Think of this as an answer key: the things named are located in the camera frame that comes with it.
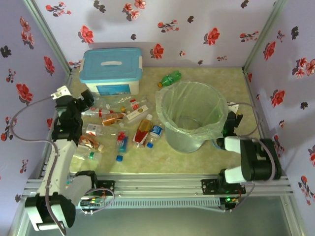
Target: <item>box handle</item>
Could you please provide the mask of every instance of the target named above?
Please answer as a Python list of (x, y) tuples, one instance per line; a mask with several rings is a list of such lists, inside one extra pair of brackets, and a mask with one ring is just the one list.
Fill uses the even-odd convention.
[(104, 61), (100, 65), (122, 65), (121, 61)]

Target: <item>storage box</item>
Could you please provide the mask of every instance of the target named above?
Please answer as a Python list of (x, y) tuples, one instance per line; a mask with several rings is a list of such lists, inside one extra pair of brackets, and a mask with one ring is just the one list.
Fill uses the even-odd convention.
[(139, 48), (94, 49), (84, 53), (80, 81), (95, 95), (136, 95), (141, 77)]

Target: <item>clear plastic bottle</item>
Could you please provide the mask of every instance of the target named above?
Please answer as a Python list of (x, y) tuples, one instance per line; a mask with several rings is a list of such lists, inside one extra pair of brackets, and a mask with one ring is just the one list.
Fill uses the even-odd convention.
[(117, 128), (111, 126), (103, 126), (99, 124), (84, 123), (82, 126), (82, 134), (91, 134), (92, 136), (99, 137), (104, 135), (116, 135)]
[(153, 128), (151, 132), (149, 133), (149, 136), (147, 138), (147, 147), (153, 148), (154, 143), (160, 139), (162, 132), (164, 129), (164, 125), (161, 121), (159, 121), (157, 124), (153, 125)]
[(102, 159), (101, 153), (91, 151), (88, 147), (82, 146), (82, 145), (78, 145), (73, 156), (75, 156), (76, 158), (79, 158), (81, 160), (100, 161)]

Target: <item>robotic arm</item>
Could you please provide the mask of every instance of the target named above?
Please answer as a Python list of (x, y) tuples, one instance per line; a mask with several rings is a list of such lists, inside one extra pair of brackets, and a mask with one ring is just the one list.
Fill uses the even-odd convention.
[(58, 226), (51, 217), (45, 203), (46, 184), (49, 185), (49, 205), (63, 228), (70, 228), (75, 220), (75, 206), (81, 197), (91, 188), (97, 187), (96, 175), (93, 171), (77, 173), (73, 182), (66, 189), (67, 174), (72, 157), (82, 135), (81, 112), (93, 105), (92, 94), (86, 90), (79, 99), (72, 97), (66, 86), (52, 94), (56, 100), (58, 117), (54, 122), (52, 139), (58, 148), (55, 161), (55, 150), (52, 149), (43, 182), (34, 197), (28, 197), (25, 208), (35, 230), (56, 229)]

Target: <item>bottle cap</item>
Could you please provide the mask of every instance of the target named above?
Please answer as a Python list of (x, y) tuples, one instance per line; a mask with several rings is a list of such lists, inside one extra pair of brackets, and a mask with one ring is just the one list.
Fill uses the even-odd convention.
[(104, 150), (104, 145), (99, 145), (98, 146), (98, 150), (100, 151), (100, 152), (104, 152), (105, 150)]
[(147, 144), (147, 147), (148, 147), (148, 148), (153, 148), (153, 143), (148, 143), (148, 144)]
[(152, 118), (153, 118), (153, 116), (151, 114), (148, 114), (146, 119), (152, 120)]
[(117, 155), (116, 156), (116, 161), (123, 161), (123, 156)]

